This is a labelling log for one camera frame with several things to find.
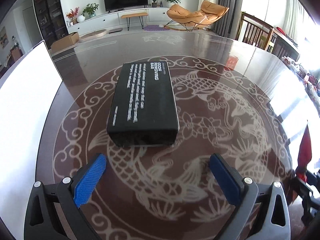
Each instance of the orange lounge chair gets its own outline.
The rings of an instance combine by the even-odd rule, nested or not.
[[[222,16],[226,14],[229,8],[211,3],[209,1],[203,1],[200,11],[190,12],[178,4],[174,4],[167,11],[167,15],[172,19],[165,26],[170,23],[177,22],[186,28],[203,28],[218,21]]]

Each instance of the round floor cushion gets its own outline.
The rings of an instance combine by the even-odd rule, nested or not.
[[[86,35],[83,35],[82,37],[80,37],[79,42],[85,42],[85,41],[90,41],[90,40],[94,40],[96,38],[100,38],[104,35],[106,35],[108,33],[107,30],[99,30],[99,31],[95,31],[92,33],[88,33]]]

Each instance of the glossy tabletop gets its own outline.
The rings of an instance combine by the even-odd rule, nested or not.
[[[142,32],[85,42],[53,60],[63,84],[44,126],[36,180],[60,182],[105,154],[107,171],[81,207],[102,239],[212,239],[233,207],[206,168],[211,154],[257,183],[283,182],[287,193],[307,120],[319,149],[320,121],[303,85],[274,55],[248,44]],[[122,149],[106,133],[121,65],[139,60],[169,64],[180,124],[172,147]]]

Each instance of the cardboard box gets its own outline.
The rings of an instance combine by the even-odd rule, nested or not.
[[[65,36],[51,45],[52,52],[57,52],[63,50],[67,47],[70,47],[76,44],[79,41],[79,33],[71,33],[68,36]]]
[[[107,133],[118,147],[172,145],[179,131],[166,61],[124,64]]]

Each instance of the purple rug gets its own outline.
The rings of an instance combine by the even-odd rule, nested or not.
[[[144,27],[144,30],[147,32],[158,32],[158,31],[169,31],[170,29],[159,27],[159,25],[147,25]]]

